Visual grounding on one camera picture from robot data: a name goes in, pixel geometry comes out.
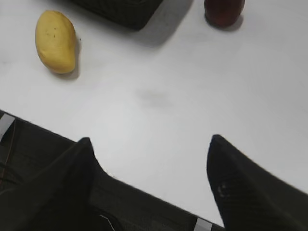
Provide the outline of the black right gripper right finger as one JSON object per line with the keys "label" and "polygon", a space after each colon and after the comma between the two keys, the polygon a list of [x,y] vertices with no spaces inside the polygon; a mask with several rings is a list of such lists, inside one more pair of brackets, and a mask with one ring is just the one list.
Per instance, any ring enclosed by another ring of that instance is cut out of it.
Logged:
{"label": "black right gripper right finger", "polygon": [[211,139],[206,171],[225,230],[308,229],[308,195],[261,168],[221,135]]}

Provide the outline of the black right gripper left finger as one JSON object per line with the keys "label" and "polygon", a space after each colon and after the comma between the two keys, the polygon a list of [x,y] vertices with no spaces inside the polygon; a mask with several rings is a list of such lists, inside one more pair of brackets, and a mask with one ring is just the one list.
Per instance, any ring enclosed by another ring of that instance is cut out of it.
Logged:
{"label": "black right gripper left finger", "polygon": [[0,194],[2,231],[121,231],[110,213],[90,205],[93,147],[82,138],[33,179]]}

